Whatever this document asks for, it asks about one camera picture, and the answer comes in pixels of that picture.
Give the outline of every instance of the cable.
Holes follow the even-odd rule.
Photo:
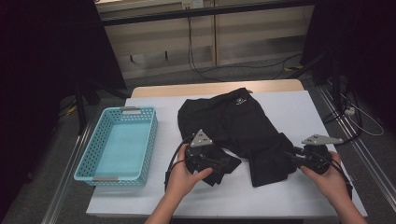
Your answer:
[[[189,66],[190,66],[190,69],[191,69],[192,71],[194,71],[195,73],[197,73],[200,77],[203,77],[203,78],[206,78],[206,79],[212,79],[212,80],[219,81],[219,82],[224,82],[224,80],[220,80],[220,79],[217,79],[217,78],[205,77],[205,76],[202,75],[202,74],[198,71],[198,69],[195,67],[194,55],[193,55],[193,53],[192,53],[192,38],[191,38],[192,28],[191,28],[191,18],[188,17],[188,18],[187,18],[187,21],[188,21],[188,23],[189,23]]]
[[[359,124],[357,124],[352,117],[350,117],[350,115],[348,115],[350,121],[360,130],[364,131],[365,133],[368,133],[370,135],[373,136],[381,136],[382,134],[384,134],[384,129],[382,128],[382,126],[376,122],[372,117],[370,117],[368,114],[366,114],[364,111],[360,110],[358,107],[356,107],[356,109],[358,109],[361,113],[363,113],[365,116],[369,117],[369,119],[371,119],[380,129],[381,129],[381,133],[370,133],[368,131],[366,131],[365,129],[363,129]]]
[[[167,171],[165,172],[165,181],[164,181],[164,184],[165,184],[165,192],[166,192],[166,188],[168,187],[169,176],[171,175],[171,172],[172,172],[174,166],[175,166],[177,163],[180,162],[180,161],[177,161],[176,163],[173,163],[173,161],[175,160],[175,157],[176,157],[177,153],[180,151],[180,149],[181,149],[181,147],[183,146],[183,144],[185,144],[187,141],[191,140],[192,138],[193,138],[193,136],[190,136],[190,137],[187,137],[187,138],[183,139],[183,141],[181,141],[180,145],[178,145],[178,147],[177,147],[177,149],[176,149],[174,155],[172,156],[172,159],[171,159],[171,161],[169,162],[168,169],[167,169]]]
[[[332,163],[332,161],[327,160],[325,157],[320,156],[319,154],[315,153],[315,152],[311,152],[311,151],[306,151],[307,153],[311,153],[312,155],[315,155],[316,157],[320,158],[321,160],[326,161],[327,163],[329,163],[329,165],[334,168],[338,173],[340,173],[340,175],[344,178],[344,181],[346,182],[346,190],[347,193],[349,195],[349,198],[352,200],[352,190],[353,190],[353,186],[350,183],[350,180],[347,178],[346,174],[344,173],[343,169],[341,168],[341,164],[338,163],[338,161],[335,161],[332,159],[332,161],[335,161],[335,163],[337,165],[334,165],[334,163]]]
[[[193,52],[192,52],[192,27],[191,27],[191,18],[188,17],[187,18],[188,24],[189,24],[189,66],[190,69],[192,71],[194,71],[195,73],[197,73],[199,76],[206,78],[206,79],[212,79],[212,80],[216,80],[216,81],[220,81],[220,82],[225,82],[224,80],[221,79],[217,79],[217,78],[213,78],[213,77],[205,77],[203,75],[203,73],[207,73],[216,69],[220,69],[220,68],[266,68],[266,67],[272,67],[272,66],[276,66],[279,64],[282,64],[282,69],[279,72],[279,74],[277,74],[276,76],[272,77],[271,79],[276,79],[277,77],[279,77],[280,75],[282,75],[283,73],[283,69],[285,67],[285,62],[296,57],[296,56],[300,56],[302,55],[302,53],[298,53],[298,54],[294,54],[289,56],[288,58],[286,58],[285,60],[282,60],[281,62],[278,63],[273,63],[273,64],[268,64],[268,65],[263,65],[263,66],[248,66],[248,65],[224,65],[224,66],[216,66],[213,68],[209,68],[206,69],[204,71],[198,71],[198,69],[195,66],[195,62],[194,62],[194,57],[193,57]]]

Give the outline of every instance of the human hand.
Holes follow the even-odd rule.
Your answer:
[[[340,155],[332,151],[330,151],[330,153],[332,154],[332,159],[337,161],[338,164],[341,164]],[[342,201],[349,199],[344,178],[332,166],[330,166],[329,170],[323,175],[319,175],[305,166],[301,167],[301,171],[315,182],[320,192],[331,204],[334,204],[338,200]]]
[[[192,175],[184,162],[187,146],[188,144],[184,144],[177,154],[177,163],[174,163],[174,168],[169,176],[168,186],[165,192],[165,195],[179,200],[186,196],[198,181],[206,178],[213,172],[212,168],[206,168],[200,173]]]

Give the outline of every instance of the basket handle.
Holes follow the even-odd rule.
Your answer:
[[[120,107],[120,111],[129,111],[129,110],[140,110],[140,106],[132,105],[132,106],[122,106],[122,107]]]
[[[119,182],[119,178],[116,176],[94,176],[93,182]]]

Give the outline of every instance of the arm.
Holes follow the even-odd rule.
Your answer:
[[[187,145],[183,145],[177,154],[177,161],[184,160]],[[198,181],[206,178],[212,173],[212,168],[207,168],[198,174],[192,175],[186,167],[186,163],[179,162],[175,165],[169,177],[168,187],[146,224],[169,223],[181,200],[186,196]]]
[[[332,159],[341,164],[340,155],[335,152],[331,153]],[[341,223],[367,223],[355,204],[349,199],[344,178],[333,167],[330,167],[323,175],[318,175],[304,166],[301,167],[301,171],[315,182],[320,192],[329,200],[340,217]]]

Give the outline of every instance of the white table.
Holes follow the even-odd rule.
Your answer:
[[[252,93],[266,116],[279,132],[297,147],[314,133],[328,135],[307,91]],[[159,127],[147,185],[130,187],[97,187],[87,213],[99,217],[148,216],[163,196],[164,173],[181,142],[177,127],[177,111],[186,99],[202,96],[142,97],[128,99],[126,105],[154,105]],[[363,216],[367,213],[355,190],[353,202]],[[248,162],[243,162],[224,176],[220,185],[198,183],[185,197],[175,217],[237,218],[310,218],[335,217],[336,213],[320,194],[315,184],[297,170],[285,181],[258,188],[251,186]]]

